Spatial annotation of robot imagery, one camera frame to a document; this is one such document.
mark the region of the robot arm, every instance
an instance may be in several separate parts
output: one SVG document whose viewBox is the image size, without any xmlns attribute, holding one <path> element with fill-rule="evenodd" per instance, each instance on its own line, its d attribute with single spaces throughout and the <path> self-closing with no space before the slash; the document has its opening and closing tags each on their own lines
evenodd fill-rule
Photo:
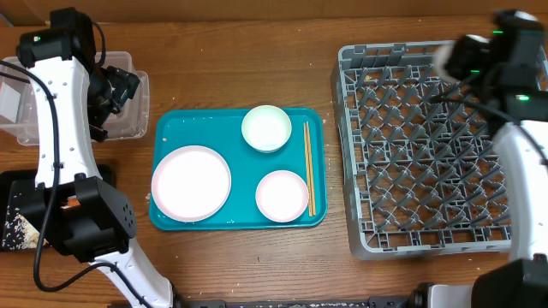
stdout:
<svg viewBox="0 0 548 308">
<path fill-rule="evenodd" d="M 548 122 L 523 121 L 521 126 L 541 148 L 548 148 Z M 548 172 L 542 158 L 513 123 L 498 130 L 494 150 L 508 189 L 513 230 L 510 261 L 533 260 L 535 254 L 548 256 Z"/>
<path fill-rule="evenodd" d="M 123 277 L 110 267 L 98 269 L 132 307 L 181 307 L 170 281 L 154 269 L 134 238 L 133 207 L 123 193 L 103 181 L 92 153 L 92 139 L 107 138 L 104 121 L 133 97 L 139 79 L 94 63 L 92 23 L 75 9 L 52 12 L 51 29 L 21 36 L 17 54 L 21 64 L 47 85 L 59 119 L 62 168 L 45 238 L 62 255 L 74 255 L 82 263 L 114 264 Z M 16 187 L 15 193 L 21 195 L 11 201 L 40 229 L 46 196 L 54 185 L 54 140 L 45 91 L 34 80 L 32 86 L 39 119 L 39 170 L 34 185 Z"/>
<path fill-rule="evenodd" d="M 464 36 L 440 49 L 434 63 L 442 78 L 466 80 L 487 120 L 507 187 L 510 264 L 480 276 L 473 286 L 430 287 L 425 308 L 548 305 L 548 92 L 537 81 L 544 31 L 533 16 L 516 10 L 497 14 L 495 23 L 491 40 Z M 541 69 L 548 74 L 545 59 Z"/>
</svg>

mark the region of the chopsticks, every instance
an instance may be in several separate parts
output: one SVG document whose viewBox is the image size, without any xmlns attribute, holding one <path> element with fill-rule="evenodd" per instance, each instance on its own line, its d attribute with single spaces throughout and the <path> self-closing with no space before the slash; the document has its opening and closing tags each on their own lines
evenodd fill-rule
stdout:
<svg viewBox="0 0 548 308">
<path fill-rule="evenodd" d="M 305 132 L 305 159 L 307 162 L 308 215 L 316 216 L 316 194 L 314 193 L 314 167 L 312 160 L 312 145 L 310 142 L 310 125 L 303 124 Z"/>
</svg>

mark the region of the cardboard wall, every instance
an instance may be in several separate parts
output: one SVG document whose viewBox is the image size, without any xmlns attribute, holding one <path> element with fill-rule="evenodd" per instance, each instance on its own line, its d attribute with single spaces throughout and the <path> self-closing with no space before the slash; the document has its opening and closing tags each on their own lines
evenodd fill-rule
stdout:
<svg viewBox="0 0 548 308">
<path fill-rule="evenodd" d="M 0 13 L 16 26 L 38 26 L 51 10 L 69 6 L 94 21 L 124 23 L 548 13 L 546 0 L 0 0 Z"/>
</svg>

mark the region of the white bowl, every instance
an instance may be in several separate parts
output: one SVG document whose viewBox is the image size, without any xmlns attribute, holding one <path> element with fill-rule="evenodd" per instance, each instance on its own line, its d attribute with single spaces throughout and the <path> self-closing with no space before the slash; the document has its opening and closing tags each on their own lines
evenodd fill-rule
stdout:
<svg viewBox="0 0 548 308">
<path fill-rule="evenodd" d="M 291 136 L 291 120 L 278 107 L 255 107 L 243 118 L 241 134 L 255 150 L 270 153 L 288 142 Z"/>
<path fill-rule="evenodd" d="M 260 181 L 255 201 L 260 212 L 273 222 L 292 222 L 308 207 L 308 187 L 291 171 L 274 171 Z"/>
</svg>

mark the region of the plastic dish rack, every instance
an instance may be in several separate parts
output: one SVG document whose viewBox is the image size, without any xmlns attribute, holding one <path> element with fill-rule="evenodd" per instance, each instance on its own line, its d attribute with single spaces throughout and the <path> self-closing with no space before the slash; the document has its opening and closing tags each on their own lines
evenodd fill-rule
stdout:
<svg viewBox="0 0 548 308">
<path fill-rule="evenodd" d="M 509 249 L 503 172 L 486 122 L 462 104 L 427 102 L 452 87 L 432 66 L 448 43 L 339 50 L 331 84 L 348 239 L 359 259 Z M 543 50 L 539 66 L 546 91 Z"/>
</svg>

